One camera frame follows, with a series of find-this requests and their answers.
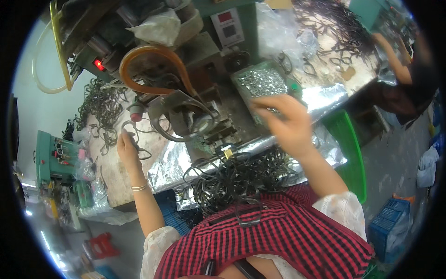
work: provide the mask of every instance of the red button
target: red button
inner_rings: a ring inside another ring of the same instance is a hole
[[[130,116],[130,119],[133,122],[139,122],[142,120],[142,113],[132,113],[132,115]]]

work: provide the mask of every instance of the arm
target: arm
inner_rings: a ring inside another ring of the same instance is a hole
[[[392,69],[392,71],[395,73],[396,79],[402,84],[412,84],[409,69],[407,66],[403,66],[398,60],[398,57],[396,57],[395,52],[393,51],[393,48],[389,42],[379,33],[374,33],[373,37],[387,54],[390,69]]]
[[[132,139],[124,129],[121,135],[119,135],[117,148],[119,157],[130,177],[130,185],[134,188],[142,189],[141,187],[147,185],[147,179],[142,171],[138,152],[132,144]],[[142,191],[133,191],[133,197],[135,198],[136,211],[138,212],[142,232],[145,237],[149,233],[165,226],[163,215],[150,187],[146,187]]]
[[[407,66],[412,63],[412,58],[409,55],[409,52],[406,49],[406,45],[403,42],[401,37],[398,38],[398,50],[401,52],[403,58],[403,66]]]
[[[342,178],[313,146],[311,117],[301,103],[289,95],[261,97],[252,99],[252,103],[282,149],[302,165],[311,188],[319,197],[348,191]],[[266,108],[278,109],[287,120],[280,120]]]

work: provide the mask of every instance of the red plaid shirt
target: red plaid shirt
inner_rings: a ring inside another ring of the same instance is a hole
[[[308,186],[262,195],[260,223],[242,228],[235,207],[206,218],[164,253],[155,278],[202,274],[207,259],[220,274],[234,261],[258,254],[281,256],[306,278],[361,278],[372,248],[357,234],[311,205]],[[238,207],[240,219],[255,219],[259,205]]]

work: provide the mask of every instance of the hand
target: hand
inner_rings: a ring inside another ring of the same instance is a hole
[[[268,123],[282,149],[298,161],[315,150],[311,142],[311,117],[306,107],[289,95],[251,99],[252,108]],[[280,120],[266,108],[279,110],[287,120]]]
[[[398,46],[400,48],[402,48],[404,50],[404,52],[407,52],[406,44],[404,43],[403,38],[401,38],[401,36],[398,36],[398,39],[397,39],[396,43],[398,44]]]
[[[133,145],[132,138],[129,136],[125,129],[122,129],[121,135],[118,137],[118,154],[124,163],[125,168],[129,174],[142,171],[142,164],[138,157],[138,151]]]

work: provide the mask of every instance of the yellow tube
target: yellow tube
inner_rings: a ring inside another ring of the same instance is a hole
[[[124,58],[122,58],[121,65],[119,67],[119,74],[121,75],[122,81],[130,88],[137,92],[141,92],[144,94],[153,94],[153,95],[168,95],[172,93],[173,89],[167,88],[157,88],[157,87],[149,87],[137,84],[132,80],[132,78],[128,75],[128,66],[130,62],[143,53],[156,53],[161,55],[168,60],[172,61],[174,65],[177,67],[178,72],[180,74],[181,80],[183,81],[186,90],[191,96],[196,96],[197,92],[192,87],[192,84],[189,80],[189,75],[187,74],[186,67],[184,66],[181,59],[178,57],[176,53],[171,51],[169,48],[161,45],[144,45],[137,46],[134,49],[130,50]]]
[[[33,74],[33,79],[34,82],[37,85],[37,88],[40,89],[40,91],[46,93],[46,94],[57,94],[59,92],[62,92],[66,89],[66,84],[64,84],[63,86],[59,87],[59,88],[48,88],[45,85],[43,85],[40,80],[39,77],[37,75],[37,57],[40,53],[40,49],[41,49],[41,45],[42,45],[42,40],[45,37],[45,35],[48,33],[49,29],[51,28],[51,21],[46,25],[45,29],[43,29],[42,34],[40,34],[39,39],[37,40],[36,46],[34,48],[34,56],[33,56],[33,60],[31,63],[31,72]],[[74,81],[78,78],[79,73],[76,73],[70,81],[71,86],[73,86]]]
[[[59,57],[60,67],[62,68],[63,77],[65,78],[65,84],[68,91],[71,90],[72,84],[70,81],[70,74],[68,72],[68,66],[66,65],[67,57],[64,56],[62,51],[62,39],[60,36],[59,28],[59,17],[57,12],[56,0],[50,2],[50,15],[51,23],[53,25],[54,40],[56,42],[56,50]]]
[[[55,219],[59,218],[59,214],[57,212],[56,201],[53,198],[50,198],[51,212]]]

